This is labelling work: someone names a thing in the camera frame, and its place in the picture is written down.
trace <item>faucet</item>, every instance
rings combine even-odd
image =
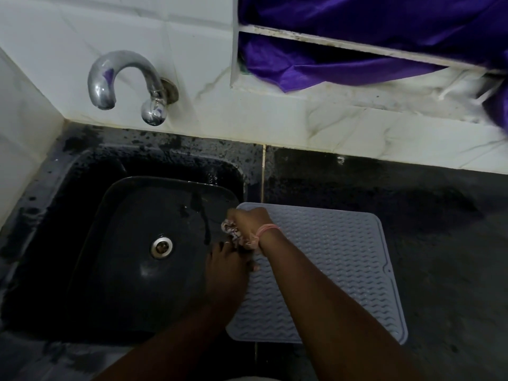
[[[100,110],[115,106],[114,82],[116,75],[127,67],[143,73],[150,98],[141,106],[141,117],[149,125],[161,125],[168,111],[166,106],[178,101],[178,89],[169,80],[162,79],[153,65],[132,51],[113,51],[99,57],[88,73],[88,94],[92,104]]]

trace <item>textured dish mat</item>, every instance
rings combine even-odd
[[[383,228],[374,214],[311,207],[242,203],[265,207],[275,224],[333,282],[371,313],[400,344],[407,327]],[[268,260],[257,256],[245,300],[226,327],[232,339],[301,343]]]

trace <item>black granite countertop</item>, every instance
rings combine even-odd
[[[263,163],[259,145],[71,124],[0,232],[2,297],[69,165],[90,150],[115,148],[161,160],[186,154],[225,160],[244,177],[237,195],[245,201],[376,214],[409,331],[404,347],[425,376],[508,379],[506,175],[270,146]],[[43,339],[4,325],[0,379],[88,380],[127,350]],[[238,343],[226,335],[202,365],[207,373],[195,378],[315,379],[302,346]]]

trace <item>white window bar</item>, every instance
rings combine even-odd
[[[354,43],[345,40],[338,40],[336,38],[324,38],[321,36],[315,36],[313,34],[298,33],[283,29],[267,28],[259,25],[240,25],[239,31],[253,34],[261,34],[264,36],[272,36],[276,38],[286,38],[289,40],[295,40],[306,43],[326,45],[335,48],[350,49],[353,51],[372,53],[381,56],[396,57],[399,59],[419,61],[422,63],[451,67],[459,70],[471,70],[478,72],[480,74],[506,75],[505,70],[491,70],[480,65],[470,64],[458,60],[452,60],[446,57],[378,47],[369,44]]]

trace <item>wall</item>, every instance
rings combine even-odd
[[[453,107],[436,118],[403,102],[405,93],[387,108],[337,101],[330,84],[284,95],[255,88],[262,82],[253,76],[239,82],[234,2],[0,0],[0,47],[70,120],[508,173],[504,133],[475,123],[475,115],[447,119]],[[147,92],[137,70],[118,77],[115,109],[90,103],[90,65],[119,49],[144,55],[179,88],[180,101],[160,127],[141,120]]]
[[[64,118],[0,50],[0,228]]]

